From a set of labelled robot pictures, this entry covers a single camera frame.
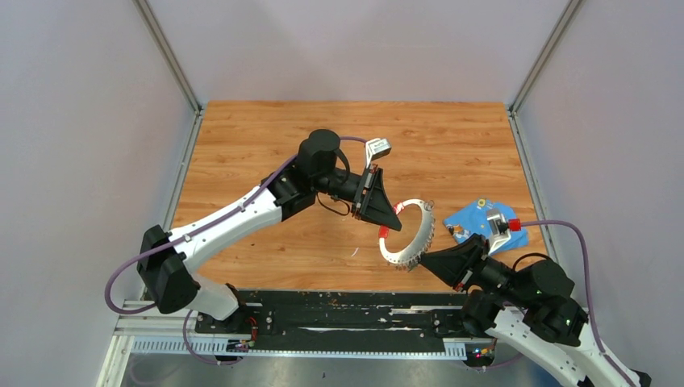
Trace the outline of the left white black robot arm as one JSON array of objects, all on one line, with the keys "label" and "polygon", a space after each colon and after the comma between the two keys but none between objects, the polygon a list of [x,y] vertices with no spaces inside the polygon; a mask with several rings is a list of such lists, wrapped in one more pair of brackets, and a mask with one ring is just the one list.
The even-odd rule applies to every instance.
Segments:
[{"label": "left white black robot arm", "polygon": [[157,310],[189,309],[208,314],[228,333],[241,331],[247,311],[236,291],[199,276],[211,257],[262,228],[283,222],[313,206],[319,194],[345,202],[354,218],[398,231],[402,224],[374,161],[390,153],[388,139],[368,140],[365,168],[353,173],[340,149],[342,137],[328,129],[312,131],[296,155],[232,204],[184,227],[144,233],[136,270]]}]

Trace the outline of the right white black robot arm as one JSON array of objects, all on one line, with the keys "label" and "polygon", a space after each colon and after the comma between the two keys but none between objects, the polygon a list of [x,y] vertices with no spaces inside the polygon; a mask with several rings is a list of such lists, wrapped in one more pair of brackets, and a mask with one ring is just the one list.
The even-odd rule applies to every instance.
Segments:
[{"label": "right white black robot arm", "polygon": [[419,262],[453,290],[468,291],[460,316],[465,333],[508,344],[560,385],[651,385],[649,374],[624,365],[595,337],[589,312],[571,296],[573,281],[555,262],[515,271],[490,256],[480,235]]}]

